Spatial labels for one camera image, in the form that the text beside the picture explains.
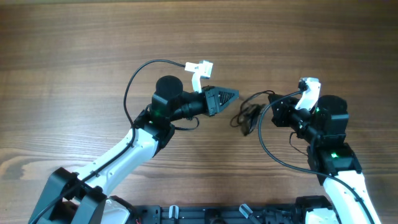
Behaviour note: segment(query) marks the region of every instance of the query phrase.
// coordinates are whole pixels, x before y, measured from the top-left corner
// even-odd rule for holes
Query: wooden table
[[[241,97],[286,94],[318,77],[350,113],[354,149],[383,223],[398,222],[398,7],[389,1],[181,1],[0,7],[0,223],[26,223],[48,176],[74,170],[128,131],[123,94],[147,60],[214,62],[204,85]],[[155,82],[191,73],[167,64],[132,84],[133,119]],[[258,103],[266,103],[261,96]],[[258,136],[229,126],[240,102],[200,127],[175,133],[114,194],[133,205],[291,203],[324,194],[314,175],[274,162]],[[280,159],[308,167],[288,143],[289,128],[266,116],[264,139]],[[181,121],[180,125],[192,125]],[[305,149],[305,142],[293,143]]]

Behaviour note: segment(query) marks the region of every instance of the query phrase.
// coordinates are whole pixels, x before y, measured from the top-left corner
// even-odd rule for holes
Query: wooden surface
[[[347,142],[383,223],[398,222],[398,5],[392,1],[189,1],[0,7],[0,223],[26,223],[48,176],[96,159],[128,131],[123,94],[142,63],[214,62],[204,85],[295,91],[318,77],[322,94],[348,101]],[[153,64],[132,84],[135,116],[155,82],[192,74]],[[265,96],[258,102],[267,102]],[[177,132],[114,194],[133,205],[294,202],[324,194],[315,176],[288,170],[256,133],[230,128],[240,101]],[[280,159],[308,167],[291,129],[263,125]],[[178,124],[192,125],[188,121]],[[294,139],[301,149],[306,144]]]

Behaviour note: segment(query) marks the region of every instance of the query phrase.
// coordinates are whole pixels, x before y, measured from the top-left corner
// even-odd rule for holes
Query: cable
[[[155,60],[150,60],[150,61],[148,61],[148,62],[145,62],[143,65],[141,65],[141,66],[132,74],[129,83],[127,84],[126,92],[124,93],[124,99],[123,99],[124,112],[126,113],[127,119],[130,121],[131,127],[132,127],[133,122],[132,122],[132,119],[131,119],[131,117],[130,117],[130,115],[129,115],[129,112],[127,111],[127,106],[126,106],[127,93],[129,92],[131,82],[132,82],[132,80],[134,79],[134,77],[137,75],[137,73],[138,73],[142,68],[144,68],[145,66],[149,65],[150,63],[154,63],[154,62],[165,62],[165,63],[170,63],[170,64],[173,64],[173,65],[176,65],[176,66],[185,68],[185,65],[182,65],[182,64],[177,63],[177,62],[173,62],[173,61],[170,61],[170,60],[164,60],[164,59],[155,59]]]
[[[293,134],[296,134],[296,132],[292,132],[292,133],[290,134],[290,137],[289,137],[289,144],[290,144],[290,146],[292,146],[295,150],[297,150],[297,152],[302,153],[302,154],[304,154],[304,155],[306,155],[306,156],[308,157],[308,154],[307,154],[307,153],[304,153],[304,152],[300,151],[299,149],[297,149],[296,147],[294,147],[294,146],[292,145],[292,136],[293,136]]]
[[[155,60],[150,60],[146,63],[144,63],[143,65],[141,65],[132,75],[132,77],[130,78],[129,83],[127,84],[127,88],[126,88],[126,92],[124,93],[124,99],[123,99],[123,106],[124,106],[124,112],[126,113],[126,116],[131,124],[131,128],[132,128],[132,138],[130,143],[122,150],[120,151],[116,156],[114,156],[112,159],[110,159],[108,162],[106,162],[104,165],[102,165],[100,168],[96,169],[94,172],[92,172],[90,175],[88,175],[87,177],[85,177],[84,179],[78,181],[77,183],[75,183],[72,187],[70,187],[68,190],[66,190],[64,193],[62,193],[61,195],[59,195],[57,198],[55,198],[54,200],[52,200],[39,214],[36,215],[36,217],[34,219],[32,219],[32,221],[29,224],[36,224],[38,222],[38,220],[41,218],[41,216],[44,215],[44,213],[46,213],[50,208],[52,208],[59,200],[62,200],[62,198],[64,198],[65,196],[67,196],[68,194],[72,193],[74,190],[76,190],[78,187],[82,186],[87,180],[90,180],[91,178],[93,178],[94,176],[96,176],[99,172],[101,172],[105,167],[107,167],[108,165],[110,165],[112,162],[114,162],[116,159],[118,159],[121,155],[123,155],[131,146],[132,143],[134,142],[135,138],[136,138],[136,130],[135,128],[132,127],[133,122],[132,119],[129,115],[129,112],[127,111],[127,107],[126,107],[126,100],[127,100],[127,94],[129,92],[130,89],[130,85],[132,80],[134,79],[134,77],[137,75],[137,73],[144,68],[146,65],[150,64],[150,63],[154,63],[154,62],[165,62],[165,63],[171,63],[173,65],[177,65],[179,67],[185,67],[185,65],[182,65],[180,63],[177,62],[173,62],[170,60],[164,60],[164,59],[155,59]]]
[[[312,171],[312,170],[309,170],[309,169],[304,169],[304,168],[301,168],[301,167],[296,167],[296,166],[287,164],[287,163],[285,163],[285,162],[279,160],[278,158],[276,158],[274,155],[272,155],[271,152],[267,149],[266,145],[264,144],[264,141],[262,140],[262,136],[261,136],[261,124],[262,124],[262,120],[264,119],[264,115],[267,113],[267,111],[269,110],[269,108],[271,108],[271,106],[275,105],[276,103],[278,103],[278,102],[281,101],[281,100],[284,100],[284,99],[286,99],[286,98],[289,98],[289,97],[291,97],[291,96],[298,95],[298,94],[301,94],[301,93],[303,93],[303,90],[296,91],[296,92],[294,92],[294,93],[285,95],[285,96],[283,96],[282,98],[279,98],[278,100],[275,100],[275,101],[273,101],[272,103],[270,103],[270,104],[265,108],[265,110],[261,113],[261,117],[260,117],[260,120],[259,120],[259,131],[258,131],[258,134],[259,134],[259,140],[260,140],[260,144],[261,144],[262,148],[265,150],[265,152],[268,154],[269,157],[271,157],[273,160],[275,160],[275,161],[278,162],[279,164],[282,164],[283,166],[286,166],[286,167],[288,167],[288,168],[291,168],[291,169],[294,169],[294,170],[298,170],[298,171],[301,171],[301,172],[306,172],[306,173],[309,173],[309,174],[321,175],[321,176],[323,176],[323,177],[327,177],[327,178],[330,178],[330,179],[332,179],[332,180],[335,180],[335,181],[339,182],[341,185],[343,185],[344,187],[346,187],[346,188],[355,196],[356,200],[361,204],[361,206],[362,206],[362,208],[363,208],[363,210],[364,210],[366,216],[367,216],[368,219],[369,219],[369,222],[370,222],[371,224],[374,224],[374,220],[373,220],[373,218],[372,218],[372,215],[370,214],[370,212],[369,212],[368,208],[366,207],[365,203],[363,202],[362,198],[355,192],[354,189],[352,189],[352,188],[351,188],[348,184],[346,184],[344,181],[342,181],[342,180],[340,180],[340,179],[338,179],[338,178],[336,178],[336,177],[333,177],[333,176],[331,176],[331,175],[328,175],[328,174],[323,174],[323,173],[321,173],[321,172],[316,172],[316,171]]]
[[[192,131],[192,130],[195,130],[197,127],[199,127],[199,118],[197,118],[195,116],[193,118],[195,118],[197,120],[197,126],[196,127],[194,127],[194,128],[175,127],[175,129],[179,130],[179,131]]]
[[[257,120],[260,115],[261,110],[265,107],[265,105],[260,104],[252,104],[243,109],[244,105],[248,103],[250,100],[256,98],[261,94],[275,94],[272,90],[261,91],[251,95],[249,98],[244,100],[239,108],[239,113],[235,115],[229,125],[233,128],[241,127],[242,133],[247,136],[248,134],[252,133],[254,128],[257,125]]]

